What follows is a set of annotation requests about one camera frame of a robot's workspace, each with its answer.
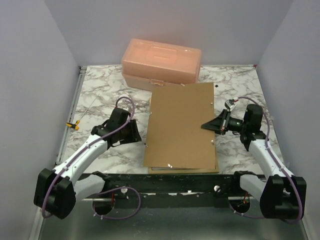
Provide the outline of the light wooden picture frame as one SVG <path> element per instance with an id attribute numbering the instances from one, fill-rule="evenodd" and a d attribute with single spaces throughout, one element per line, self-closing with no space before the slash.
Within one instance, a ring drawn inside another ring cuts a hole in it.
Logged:
<path id="1" fill-rule="evenodd" d="M 172 167 L 149 167 L 149 174 L 206 174 L 219 173 L 219 164 L 215 162 L 215 168 L 172 168 Z"/>

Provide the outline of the brown backing board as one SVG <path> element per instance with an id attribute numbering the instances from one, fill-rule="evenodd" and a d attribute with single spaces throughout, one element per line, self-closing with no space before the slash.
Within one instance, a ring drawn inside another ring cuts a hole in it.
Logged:
<path id="1" fill-rule="evenodd" d="M 201 128 L 214 117 L 212 83 L 155 88 L 150 102 L 144 166 L 215 169 L 215 134 Z"/>

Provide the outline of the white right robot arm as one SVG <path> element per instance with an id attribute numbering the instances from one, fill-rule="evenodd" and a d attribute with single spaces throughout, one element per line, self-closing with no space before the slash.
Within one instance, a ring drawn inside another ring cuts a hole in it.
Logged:
<path id="1" fill-rule="evenodd" d="M 203 130 L 224 135 L 228 131 L 238 133 L 245 149 L 259 164 L 266 181 L 248 171 L 234 173 L 230 191 L 241 196 L 245 192 L 259 202 L 260 211 L 266 219 L 279 219 L 296 223 L 304 216 L 307 183 L 295 176 L 280 161 L 269 144 L 269 134 L 261 130 L 266 118 L 263 108 L 257 103 L 247 105 L 243 119 L 231 116 L 236 100 L 225 102 L 225 109 L 213 120 L 201 125 Z"/>

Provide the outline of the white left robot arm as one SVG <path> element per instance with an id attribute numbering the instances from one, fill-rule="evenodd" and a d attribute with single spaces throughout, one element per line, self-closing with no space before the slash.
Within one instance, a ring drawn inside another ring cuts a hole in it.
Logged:
<path id="1" fill-rule="evenodd" d="M 33 203 L 41 208 L 43 218 L 55 216 L 66 218 L 76 202 L 97 194 L 104 198 L 110 194 L 111 185 L 100 173 L 93 173 L 87 179 L 81 175 L 109 148 L 140 142 L 134 113 L 114 108 L 110 118 L 94 126 L 85 143 L 67 160 L 54 169 L 44 168 L 37 177 Z"/>

